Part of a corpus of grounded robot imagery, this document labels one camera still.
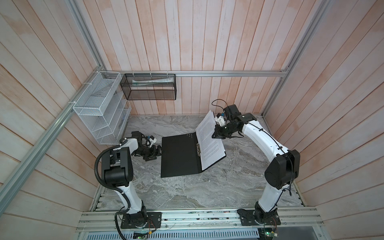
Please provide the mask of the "printed paper sheet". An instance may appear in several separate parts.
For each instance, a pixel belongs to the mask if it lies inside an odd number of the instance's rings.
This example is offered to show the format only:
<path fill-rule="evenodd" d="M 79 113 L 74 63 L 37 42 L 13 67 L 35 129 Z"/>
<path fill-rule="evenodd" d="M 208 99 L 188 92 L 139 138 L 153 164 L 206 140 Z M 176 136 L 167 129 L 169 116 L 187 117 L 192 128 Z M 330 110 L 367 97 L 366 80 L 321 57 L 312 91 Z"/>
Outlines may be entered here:
<path fill-rule="evenodd" d="M 209 111 L 196 128 L 202 171 L 227 156 L 222 139 L 212 138 L 215 133 L 215 126 L 214 113 Z"/>

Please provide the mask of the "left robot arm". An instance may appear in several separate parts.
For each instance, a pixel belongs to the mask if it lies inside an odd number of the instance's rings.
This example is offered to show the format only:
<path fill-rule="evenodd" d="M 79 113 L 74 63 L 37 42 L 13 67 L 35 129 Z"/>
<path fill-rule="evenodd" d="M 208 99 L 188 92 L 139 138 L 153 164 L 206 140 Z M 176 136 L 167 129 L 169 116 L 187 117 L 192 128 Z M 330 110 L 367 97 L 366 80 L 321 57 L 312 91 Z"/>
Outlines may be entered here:
<path fill-rule="evenodd" d="M 102 163 L 101 173 L 96 173 L 99 183 L 113 190 L 123 203 L 116 214 L 121 223 L 118 229 L 148 228 L 154 231 L 161 226 L 161 213 L 148 213 L 144 202 L 139 198 L 132 184 L 134 168 L 132 156 L 151 161 L 161 156 L 161 146 L 156 146 L 154 136 L 145 136 L 139 131 L 132 132 L 130 138 L 120 139 L 116 146 L 108 148 L 98 156 L 97 167 Z"/>

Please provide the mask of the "blue folder black inside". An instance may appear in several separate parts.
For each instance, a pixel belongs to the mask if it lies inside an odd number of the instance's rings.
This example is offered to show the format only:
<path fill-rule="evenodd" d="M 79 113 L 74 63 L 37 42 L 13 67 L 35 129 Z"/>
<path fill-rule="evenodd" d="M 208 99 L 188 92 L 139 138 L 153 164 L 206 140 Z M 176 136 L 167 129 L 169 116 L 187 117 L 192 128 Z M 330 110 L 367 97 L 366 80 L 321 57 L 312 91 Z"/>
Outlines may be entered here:
<path fill-rule="evenodd" d="M 162 144 L 162 178 L 200 174 L 227 156 L 222 140 L 203 150 L 196 133 L 163 137 Z"/>

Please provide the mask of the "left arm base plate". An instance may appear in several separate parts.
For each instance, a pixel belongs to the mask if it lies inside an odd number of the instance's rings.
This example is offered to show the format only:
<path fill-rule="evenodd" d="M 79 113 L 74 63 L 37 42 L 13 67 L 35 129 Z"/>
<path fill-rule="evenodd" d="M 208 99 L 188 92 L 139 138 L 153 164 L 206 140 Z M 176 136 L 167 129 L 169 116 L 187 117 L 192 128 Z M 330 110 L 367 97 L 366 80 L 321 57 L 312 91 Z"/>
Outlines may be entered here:
<path fill-rule="evenodd" d="M 136 214 L 124 214 L 121 223 L 122 229 L 158 229 L 161 227 L 162 213 L 148 212 L 144 214 L 139 212 Z"/>

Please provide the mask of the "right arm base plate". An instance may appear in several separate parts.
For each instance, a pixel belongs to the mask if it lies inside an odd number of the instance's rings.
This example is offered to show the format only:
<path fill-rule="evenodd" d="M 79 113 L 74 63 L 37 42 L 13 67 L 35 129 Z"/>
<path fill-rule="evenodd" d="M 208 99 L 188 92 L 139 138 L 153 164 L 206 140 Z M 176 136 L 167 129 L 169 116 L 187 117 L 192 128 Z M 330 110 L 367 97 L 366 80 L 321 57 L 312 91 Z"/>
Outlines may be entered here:
<path fill-rule="evenodd" d="M 240 216 L 242 226 L 262 226 L 273 225 L 278 226 L 281 224 L 280 217 L 274 209 L 269 213 L 264 213 L 262 209 L 245 210 L 238 209 L 237 214 Z"/>

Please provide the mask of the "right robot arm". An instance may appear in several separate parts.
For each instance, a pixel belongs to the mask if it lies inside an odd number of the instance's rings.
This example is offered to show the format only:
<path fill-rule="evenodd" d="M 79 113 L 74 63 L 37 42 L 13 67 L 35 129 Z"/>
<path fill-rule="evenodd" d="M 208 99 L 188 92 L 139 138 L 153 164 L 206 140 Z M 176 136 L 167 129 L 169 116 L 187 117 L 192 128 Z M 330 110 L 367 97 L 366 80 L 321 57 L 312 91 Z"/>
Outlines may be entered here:
<path fill-rule="evenodd" d="M 236 105 L 223 108 L 223 113 L 215 117 L 216 126 L 213 139 L 231 139 L 234 133 L 240 137 L 249 137 L 263 151 L 269 166 L 265 170 L 266 187 L 262 197 L 256 202 L 252 214 L 246 210 L 238 210 L 240 217 L 265 225 L 269 220 L 279 223 L 277 207 L 285 191 L 292 190 L 293 181 L 299 176 L 300 153 L 289 150 L 279 143 L 258 122 L 252 114 L 241 114 Z"/>

